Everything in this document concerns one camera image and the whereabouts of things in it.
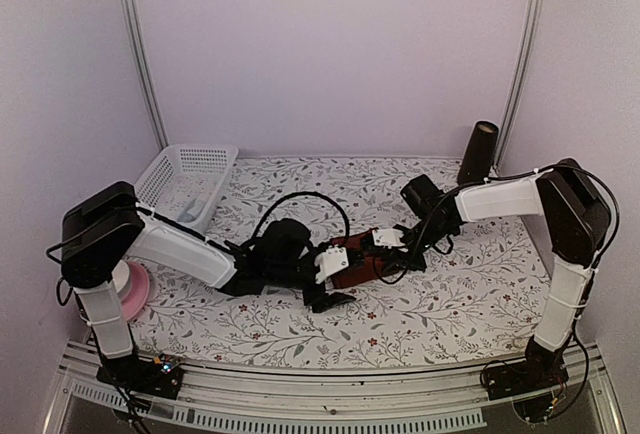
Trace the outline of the dark red towel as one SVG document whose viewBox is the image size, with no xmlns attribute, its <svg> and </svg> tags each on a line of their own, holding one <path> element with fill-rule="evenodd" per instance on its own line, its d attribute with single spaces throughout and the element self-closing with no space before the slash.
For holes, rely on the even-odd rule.
<svg viewBox="0 0 640 434">
<path fill-rule="evenodd" d="M 379 276 L 387 277 L 400 271 L 398 254 L 391 246 L 378 243 L 382 231 L 370 229 L 351 235 L 347 240 L 335 237 L 330 240 L 332 247 L 345 247 L 349 266 L 331 276 L 336 289 L 351 288 Z"/>
</svg>

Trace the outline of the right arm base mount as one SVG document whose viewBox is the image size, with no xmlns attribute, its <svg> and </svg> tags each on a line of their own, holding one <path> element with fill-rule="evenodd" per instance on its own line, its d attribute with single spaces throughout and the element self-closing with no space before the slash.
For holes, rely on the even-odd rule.
<svg viewBox="0 0 640 434">
<path fill-rule="evenodd" d="M 531 339 L 522 361 L 489 363 L 480 373 L 480 383 L 490 400 L 561 386 L 569 379 L 563 354 L 563 348 L 549 351 Z"/>
</svg>

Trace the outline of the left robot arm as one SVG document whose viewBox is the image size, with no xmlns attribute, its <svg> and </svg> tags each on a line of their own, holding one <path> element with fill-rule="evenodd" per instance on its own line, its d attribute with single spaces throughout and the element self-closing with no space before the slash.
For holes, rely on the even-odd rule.
<svg viewBox="0 0 640 434">
<path fill-rule="evenodd" d="M 218 243 L 143 205 L 124 181 L 68 211 L 60 242 L 45 254 L 79 299 L 111 373 L 128 388 L 141 387 L 149 369 L 137 356 L 114 286 L 113 273 L 126 257 L 165 265 L 233 297 L 267 286 L 297 289 L 314 313 L 355 299 L 326 290 L 327 279 L 350 266 L 347 248 L 314 245 L 301 222 L 261 219 L 243 243 Z"/>
</svg>

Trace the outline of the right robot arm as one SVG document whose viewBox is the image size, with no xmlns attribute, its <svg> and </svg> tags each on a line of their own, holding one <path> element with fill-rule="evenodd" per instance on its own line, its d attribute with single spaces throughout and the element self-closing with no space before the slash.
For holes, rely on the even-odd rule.
<svg viewBox="0 0 640 434">
<path fill-rule="evenodd" d="M 457 188 L 449 160 L 395 159 L 387 190 L 404 219 L 411 314 L 436 362 L 539 349 L 517 369 L 537 390 L 588 299 L 615 225 L 571 159 L 552 168 Z"/>
</svg>

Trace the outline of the blue orange patterned towel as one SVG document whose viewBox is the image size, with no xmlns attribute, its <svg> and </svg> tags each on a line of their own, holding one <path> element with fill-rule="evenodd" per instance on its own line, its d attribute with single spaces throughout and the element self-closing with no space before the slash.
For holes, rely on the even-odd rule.
<svg viewBox="0 0 640 434">
<path fill-rule="evenodd" d="M 208 201 L 205 198 L 198 197 L 191 199 L 179 215 L 178 221 L 181 223 L 194 223 L 198 222 L 201 218 L 207 218 L 209 212 L 207 204 Z"/>
</svg>

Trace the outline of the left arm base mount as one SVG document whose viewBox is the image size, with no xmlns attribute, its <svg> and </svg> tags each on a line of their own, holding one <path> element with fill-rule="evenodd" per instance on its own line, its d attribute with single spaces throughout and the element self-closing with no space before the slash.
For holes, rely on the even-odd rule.
<svg viewBox="0 0 640 434">
<path fill-rule="evenodd" d="M 140 358 L 133 353 L 120 358 L 109 359 L 99 356 L 100 367 L 97 380 L 120 388 L 125 392 L 135 392 L 176 400 L 182 387 L 184 370 L 165 362 L 156 363 Z"/>
</svg>

